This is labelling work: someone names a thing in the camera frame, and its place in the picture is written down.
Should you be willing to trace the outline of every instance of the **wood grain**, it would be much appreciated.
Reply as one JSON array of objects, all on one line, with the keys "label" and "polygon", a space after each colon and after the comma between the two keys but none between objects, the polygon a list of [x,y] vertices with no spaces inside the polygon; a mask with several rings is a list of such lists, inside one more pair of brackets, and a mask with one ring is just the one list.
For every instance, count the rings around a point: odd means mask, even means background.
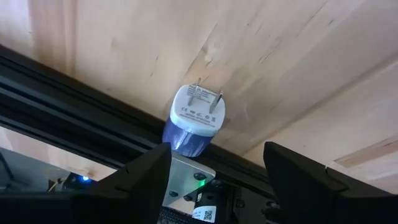
[{"label": "wood grain", "polygon": [[347,156],[343,156],[342,158],[335,160],[335,162],[345,168],[350,168],[363,164],[367,161],[378,159],[380,157],[395,153],[397,151],[398,136],[395,135],[372,146],[358,150]]},{"label": "wood grain", "polygon": [[332,169],[359,179],[367,184],[398,194],[398,153],[376,157],[356,166],[343,167],[339,163],[330,164]]},{"label": "wood grain", "polygon": [[271,139],[327,164],[398,134],[397,11],[395,0],[0,0],[0,44],[162,119],[200,77],[224,91],[213,143],[261,163]]}]

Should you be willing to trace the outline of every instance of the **white plug housing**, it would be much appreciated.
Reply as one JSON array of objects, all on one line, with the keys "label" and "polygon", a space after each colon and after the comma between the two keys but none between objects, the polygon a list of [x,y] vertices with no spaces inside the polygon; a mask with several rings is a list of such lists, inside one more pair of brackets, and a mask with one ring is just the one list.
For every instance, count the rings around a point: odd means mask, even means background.
[{"label": "white plug housing", "polygon": [[170,109],[163,142],[170,142],[183,156],[199,156],[223,125],[225,102],[222,98],[217,102],[218,96],[200,86],[181,86]]}]

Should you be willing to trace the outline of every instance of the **screw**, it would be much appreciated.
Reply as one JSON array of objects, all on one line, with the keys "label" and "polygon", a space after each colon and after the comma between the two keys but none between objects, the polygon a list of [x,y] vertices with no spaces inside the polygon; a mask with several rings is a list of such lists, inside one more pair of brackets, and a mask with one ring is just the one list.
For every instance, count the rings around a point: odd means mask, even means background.
[{"label": "screw", "polygon": [[275,202],[272,202],[272,201],[268,201],[268,202],[266,203],[266,205],[267,205],[268,207],[271,207],[271,208],[277,208],[277,207],[278,207],[278,204],[276,204]]},{"label": "screw", "polygon": [[242,200],[242,199],[237,199],[236,200],[236,206],[238,207],[238,208],[244,208],[244,206],[245,206],[245,204],[244,204],[244,201]]},{"label": "screw", "polygon": [[175,192],[175,191],[170,191],[170,192],[169,192],[169,195],[170,195],[171,197],[177,197],[177,196],[178,196],[178,193]]},{"label": "screw", "polygon": [[206,179],[207,177],[204,174],[196,173],[196,174],[193,175],[193,178],[195,178],[196,180],[201,181],[201,180]]},{"label": "screw", "polygon": [[186,200],[187,202],[192,201],[192,197],[189,195],[184,196],[184,200]]},{"label": "screw", "polygon": [[223,184],[223,183],[222,183],[222,181],[220,181],[220,180],[213,179],[213,180],[211,181],[211,184],[212,184],[213,186],[215,186],[215,187],[220,187],[221,184]]}]

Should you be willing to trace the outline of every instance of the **qr code label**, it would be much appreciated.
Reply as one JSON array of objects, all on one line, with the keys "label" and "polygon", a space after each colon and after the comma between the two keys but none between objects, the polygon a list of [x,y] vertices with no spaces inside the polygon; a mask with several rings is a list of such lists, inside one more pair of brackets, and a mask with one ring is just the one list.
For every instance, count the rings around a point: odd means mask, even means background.
[{"label": "qr code label", "polygon": [[216,206],[201,206],[193,210],[192,218],[202,220],[209,223],[214,223],[216,220]]},{"label": "qr code label", "polygon": [[205,211],[205,218],[204,218],[204,221],[206,221],[206,220],[212,220],[213,218],[212,218],[212,214],[213,214],[213,211]]}]

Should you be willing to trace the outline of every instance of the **sticker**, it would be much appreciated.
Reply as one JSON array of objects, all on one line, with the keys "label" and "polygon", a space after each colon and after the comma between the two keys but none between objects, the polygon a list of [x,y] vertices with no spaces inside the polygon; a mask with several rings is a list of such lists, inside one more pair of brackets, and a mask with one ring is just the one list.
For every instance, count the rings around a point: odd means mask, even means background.
[{"label": "sticker", "polygon": [[[190,85],[187,91],[187,95],[188,96],[192,96],[193,92],[195,91],[195,86],[194,85]],[[214,98],[216,97],[216,95],[204,88],[199,87],[197,92],[196,92],[196,96],[195,98],[199,99],[199,100],[203,100],[204,102],[207,103],[211,103],[213,102]]]},{"label": "sticker", "polygon": [[201,199],[201,193],[200,193],[200,194],[198,194],[198,200],[197,200],[197,202],[199,202],[199,201],[200,201],[200,199]]},{"label": "sticker", "polygon": [[186,107],[181,107],[181,111],[178,114],[184,118],[192,119],[204,125],[215,127],[214,123],[216,123],[216,117],[210,116],[209,114],[199,113],[195,110],[188,109]]},{"label": "sticker", "polygon": [[197,220],[202,220],[205,222],[214,223],[216,220],[216,206],[202,206],[197,207],[193,210],[192,218],[196,218]]}]

